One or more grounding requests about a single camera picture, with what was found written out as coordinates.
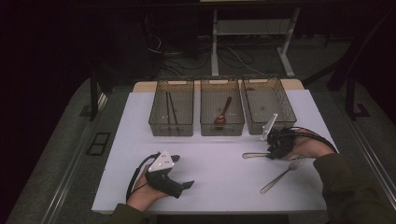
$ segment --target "table surface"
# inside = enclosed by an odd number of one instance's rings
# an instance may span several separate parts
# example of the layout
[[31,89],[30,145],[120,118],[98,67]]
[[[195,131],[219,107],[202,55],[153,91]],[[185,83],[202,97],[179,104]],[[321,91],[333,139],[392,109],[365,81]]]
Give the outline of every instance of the table surface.
[[[301,90],[298,80],[291,83],[297,89],[287,90],[297,117],[295,125],[311,129],[333,143],[310,92]],[[265,152],[268,148],[258,135],[248,134],[246,124],[241,136],[201,136],[199,92],[194,99],[193,137],[154,137],[148,123],[154,92],[142,92],[148,91],[148,86],[155,89],[151,82],[138,83],[130,93],[93,211],[111,214],[117,203],[125,203],[135,168],[148,155],[166,149],[181,157],[169,173],[170,178],[178,183],[195,183],[179,199],[168,197],[156,202],[149,214],[288,214],[326,210],[322,184],[311,159],[305,159],[301,168],[289,172],[266,194],[260,194],[263,186],[287,170],[290,161],[243,159],[245,152]]]

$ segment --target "transparent container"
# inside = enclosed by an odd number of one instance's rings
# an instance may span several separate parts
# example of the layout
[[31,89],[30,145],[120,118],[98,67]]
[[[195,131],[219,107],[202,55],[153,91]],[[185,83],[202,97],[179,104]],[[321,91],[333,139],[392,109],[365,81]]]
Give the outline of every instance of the transparent container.
[[[224,121],[219,116],[224,111]],[[201,78],[201,135],[239,136],[245,118],[237,77]]]
[[193,77],[160,77],[149,116],[154,136],[192,136]]
[[267,78],[265,75],[242,76],[242,101],[251,135],[262,134],[262,126],[274,114],[277,118],[273,129],[288,128],[297,121],[280,79]]

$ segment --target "metal fork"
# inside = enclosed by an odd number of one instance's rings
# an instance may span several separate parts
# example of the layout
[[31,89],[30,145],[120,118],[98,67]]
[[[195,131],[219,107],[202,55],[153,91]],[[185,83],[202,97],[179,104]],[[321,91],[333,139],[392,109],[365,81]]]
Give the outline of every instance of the metal fork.
[[267,184],[264,188],[262,188],[262,190],[260,190],[260,193],[261,194],[266,193],[271,187],[274,186],[274,184],[276,184],[276,182],[278,180],[280,180],[280,178],[282,178],[282,176],[284,176],[288,171],[296,170],[297,168],[300,167],[301,164],[303,164],[303,162],[304,162],[304,159],[299,159],[299,160],[293,161],[291,164],[289,164],[288,170],[283,172],[281,175],[279,175],[277,178],[275,178],[273,181],[271,181],[269,184]]

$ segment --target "spoon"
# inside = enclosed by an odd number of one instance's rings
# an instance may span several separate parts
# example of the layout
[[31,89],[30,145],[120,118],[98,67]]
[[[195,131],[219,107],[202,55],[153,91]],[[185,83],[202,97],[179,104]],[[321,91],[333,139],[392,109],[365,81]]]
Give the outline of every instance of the spoon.
[[229,96],[227,102],[225,103],[224,109],[221,114],[215,119],[215,124],[225,124],[225,112],[227,112],[228,106],[230,106],[233,97]]

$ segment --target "sleeve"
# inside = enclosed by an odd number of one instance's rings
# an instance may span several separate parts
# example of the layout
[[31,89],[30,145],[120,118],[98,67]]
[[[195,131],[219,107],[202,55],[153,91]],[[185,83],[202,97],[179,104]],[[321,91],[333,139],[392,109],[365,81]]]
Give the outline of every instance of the sleeve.
[[340,155],[323,156],[314,166],[323,182],[331,224],[396,223],[395,210],[381,202],[374,182],[354,174]]
[[142,212],[126,204],[119,203],[106,224],[140,224],[144,223],[144,220],[145,217]]

